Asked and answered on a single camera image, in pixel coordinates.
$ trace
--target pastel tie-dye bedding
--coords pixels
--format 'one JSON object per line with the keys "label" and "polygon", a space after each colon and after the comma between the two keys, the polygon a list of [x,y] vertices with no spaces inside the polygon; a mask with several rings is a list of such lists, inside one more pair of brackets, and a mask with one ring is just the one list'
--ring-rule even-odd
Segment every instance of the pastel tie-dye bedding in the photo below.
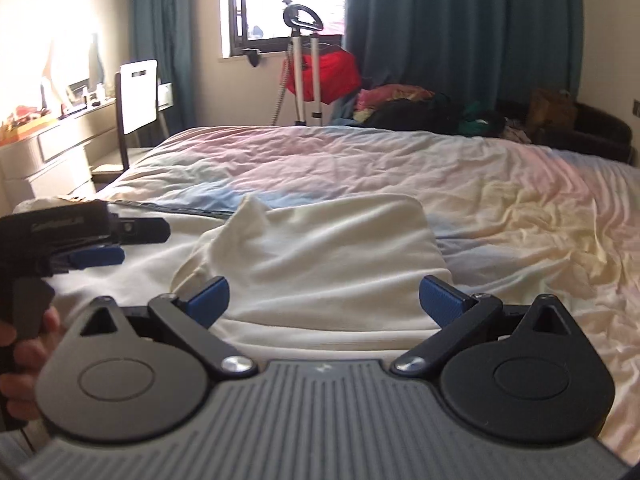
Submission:
{"label": "pastel tie-dye bedding", "polygon": [[459,288],[507,303],[560,297],[616,381],[601,439],[628,462],[640,459],[640,170],[500,139],[198,128],[100,197],[233,211],[249,192],[272,207],[416,197]]}

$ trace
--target red garment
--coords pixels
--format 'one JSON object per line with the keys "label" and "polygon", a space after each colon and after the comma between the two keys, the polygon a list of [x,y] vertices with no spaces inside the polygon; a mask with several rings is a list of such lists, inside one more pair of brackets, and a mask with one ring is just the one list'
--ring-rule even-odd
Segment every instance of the red garment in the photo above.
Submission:
{"label": "red garment", "polygon": [[[287,60],[284,60],[282,69],[286,70]],[[313,75],[311,72],[311,55],[302,55],[302,83],[305,89],[305,101],[314,100]],[[345,50],[336,50],[320,54],[320,94],[324,104],[331,104],[336,99],[345,96],[360,88],[360,73],[356,66],[353,54]],[[296,93],[293,79],[293,61],[289,70],[287,89],[292,94]]]}

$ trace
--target window frame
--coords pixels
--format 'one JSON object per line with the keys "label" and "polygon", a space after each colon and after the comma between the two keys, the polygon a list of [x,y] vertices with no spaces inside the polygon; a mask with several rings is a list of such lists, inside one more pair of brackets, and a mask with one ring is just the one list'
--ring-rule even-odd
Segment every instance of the window frame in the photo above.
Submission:
{"label": "window frame", "polygon": [[[263,53],[286,52],[289,47],[290,36],[284,38],[267,38],[262,40],[249,40],[248,22],[246,18],[246,0],[228,0],[229,10],[229,55],[244,56],[246,49],[256,48]],[[242,34],[238,31],[238,17],[242,25]],[[341,46],[341,34],[322,34],[323,43]]]}

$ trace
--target blue curtain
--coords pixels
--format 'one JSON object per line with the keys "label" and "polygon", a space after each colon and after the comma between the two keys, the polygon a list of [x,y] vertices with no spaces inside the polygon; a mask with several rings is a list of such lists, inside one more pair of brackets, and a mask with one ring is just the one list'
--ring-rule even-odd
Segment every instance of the blue curtain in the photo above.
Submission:
{"label": "blue curtain", "polygon": [[582,0],[346,0],[344,46],[372,86],[404,83],[492,108],[536,87],[576,94]]}
{"label": "blue curtain", "polygon": [[[131,0],[130,49],[133,61],[158,60],[162,83],[172,83],[174,106],[165,112],[171,134],[195,126],[192,0]],[[145,146],[157,145],[159,132],[140,132]]]}

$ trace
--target logo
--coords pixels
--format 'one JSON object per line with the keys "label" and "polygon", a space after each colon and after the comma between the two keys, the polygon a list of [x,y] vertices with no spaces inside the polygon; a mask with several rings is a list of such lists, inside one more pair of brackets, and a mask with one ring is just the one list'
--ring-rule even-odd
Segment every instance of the logo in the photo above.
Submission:
{"label": "logo", "polygon": [[31,232],[38,233],[48,229],[60,229],[61,227],[71,227],[80,224],[84,224],[84,217],[76,216],[75,218],[65,218],[62,220],[49,220],[42,224],[31,224]]}

